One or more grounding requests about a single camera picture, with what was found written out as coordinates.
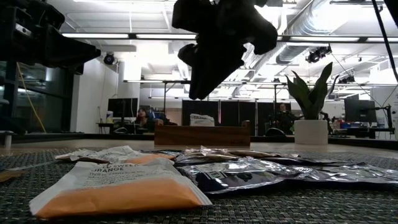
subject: gray carpet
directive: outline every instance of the gray carpet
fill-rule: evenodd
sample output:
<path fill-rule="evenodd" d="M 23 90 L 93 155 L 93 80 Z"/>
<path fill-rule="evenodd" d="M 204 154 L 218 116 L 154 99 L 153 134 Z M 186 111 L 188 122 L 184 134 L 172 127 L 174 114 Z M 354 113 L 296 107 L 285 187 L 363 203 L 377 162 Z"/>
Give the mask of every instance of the gray carpet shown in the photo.
<path fill-rule="evenodd" d="M 0 157 L 5 168 L 40 164 L 75 149 Z M 398 170 L 398 160 L 355 153 L 299 152 L 303 157 L 342 159 Z M 36 220 L 29 201 L 56 183 L 73 164 L 27 169 L 0 183 L 0 223 L 398 223 L 398 187 L 386 185 L 308 185 L 289 183 L 265 189 L 211 196 L 212 207 L 129 215 Z"/>

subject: black cable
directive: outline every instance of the black cable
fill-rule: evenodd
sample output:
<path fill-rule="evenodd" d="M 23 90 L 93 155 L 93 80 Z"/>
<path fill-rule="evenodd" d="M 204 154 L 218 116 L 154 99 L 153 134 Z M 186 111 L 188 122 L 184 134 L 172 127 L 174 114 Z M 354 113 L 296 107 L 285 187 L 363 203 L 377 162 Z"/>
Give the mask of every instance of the black cable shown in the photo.
<path fill-rule="evenodd" d="M 398 85 L 392 90 L 391 94 L 387 97 L 387 99 L 386 99 L 385 102 L 383 103 L 382 107 L 384 107 L 384 105 L 386 104 L 386 102 L 388 101 L 388 99 L 392 96 L 392 94 L 396 91 L 397 88 L 398 88 Z"/>
<path fill-rule="evenodd" d="M 340 65 L 340 67 L 344 70 L 344 72 L 347 73 L 347 75 L 350 75 L 350 76 L 351 76 L 351 74 L 349 74 L 349 73 L 347 72 L 347 70 L 344 68 L 344 66 L 337 60 L 336 56 L 335 56 L 333 53 L 331 53 L 331 55 L 335 58 L 336 62 Z M 379 105 L 380 107 L 382 107 L 381 104 L 380 104 L 379 102 L 377 102 L 377 101 L 368 93 L 368 91 L 366 91 L 364 88 L 362 88 L 361 84 L 357 83 L 355 80 L 354 80 L 354 82 L 355 82 L 355 84 L 357 84 L 366 94 L 368 94 L 368 95 L 370 96 L 370 98 L 371 98 L 373 101 L 375 101 L 375 102 L 377 103 L 377 105 Z"/>
<path fill-rule="evenodd" d="M 394 73 L 394 75 L 396 77 L 396 80 L 398 82 L 398 73 L 397 73 L 397 70 L 396 70 L 396 63 L 394 61 L 394 57 L 392 56 L 390 43 L 389 43 L 388 38 L 387 38 L 387 33 L 386 33 L 385 28 L 384 28 L 383 21 L 381 20 L 379 8 L 377 6 L 376 0 L 372 0 L 372 3 L 373 3 L 374 12 L 376 13 L 377 21 L 379 22 L 381 33 L 383 35 L 384 43 L 386 45 L 388 57 L 390 59 L 390 63 L 391 63 L 391 67 L 392 67 L 392 72 Z"/>

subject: glass wall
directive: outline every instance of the glass wall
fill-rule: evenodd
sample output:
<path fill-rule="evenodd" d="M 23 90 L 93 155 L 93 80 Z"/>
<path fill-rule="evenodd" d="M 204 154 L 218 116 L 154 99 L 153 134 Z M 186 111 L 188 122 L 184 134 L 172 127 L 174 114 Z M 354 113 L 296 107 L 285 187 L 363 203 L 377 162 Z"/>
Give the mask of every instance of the glass wall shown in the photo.
<path fill-rule="evenodd" d="M 34 66 L 20 64 L 26 87 L 46 91 L 53 94 L 65 94 L 65 71 L 61 68 L 46 68 L 43 65 Z"/>
<path fill-rule="evenodd" d="M 63 100 L 29 90 L 27 93 L 46 131 L 54 132 L 62 130 Z M 43 131 L 23 88 L 18 89 L 16 117 L 24 121 L 22 123 L 25 124 L 23 128 L 26 128 L 28 132 Z"/>
<path fill-rule="evenodd" d="M 16 64 L 0 63 L 1 75 L 7 81 L 5 86 L 0 86 L 0 98 L 9 101 L 9 105 L 0 108 L 3 115 L 11 117 L 13 122 L 28 133 L 69 131 L 72 104 L 70 84 L 73 83 L 73 74 L 68 75 L 67 70 L 47 68 L 39 64 L 20 63 L 19 66 L 26 89 Z"/>

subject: person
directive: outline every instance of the person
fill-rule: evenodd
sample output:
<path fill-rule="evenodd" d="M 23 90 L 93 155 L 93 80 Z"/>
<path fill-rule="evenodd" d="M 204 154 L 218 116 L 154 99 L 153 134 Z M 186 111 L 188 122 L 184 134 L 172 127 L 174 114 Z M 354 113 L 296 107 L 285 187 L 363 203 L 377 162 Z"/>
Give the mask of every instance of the person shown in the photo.
<path fill-rule="evenodd" d="M 155 131 L 155 120 L 149 116 L 144 108 L 139 108 L 136 123 L 140 128 L 147 129 L 149 132 Z"/>
<path fill-rule="evenodd" d="M 295 120 L 300 119 L 301 117 L 296 117 L 292 112 L 286 109 L 285 104 L 281 104 L 279 106 L 280 111 L 277 113 L 276 121 L 277 121 L 277 128 L 283 131 L 287 135 L 293 134 L 290 130 L 294 124 Z"/>

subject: orange pouch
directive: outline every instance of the orange pouch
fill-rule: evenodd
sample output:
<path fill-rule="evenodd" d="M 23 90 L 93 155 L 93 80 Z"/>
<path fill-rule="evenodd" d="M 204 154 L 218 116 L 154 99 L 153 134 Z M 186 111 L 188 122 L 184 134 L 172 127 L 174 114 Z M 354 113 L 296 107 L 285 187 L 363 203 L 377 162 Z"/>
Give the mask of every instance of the orange pouch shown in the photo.
<path fill-rule="evenodd" d="M 56 184 L 29 202 L 39 218 L 194 208 L 210 200 L 173 162 L 77 162 Z"/>

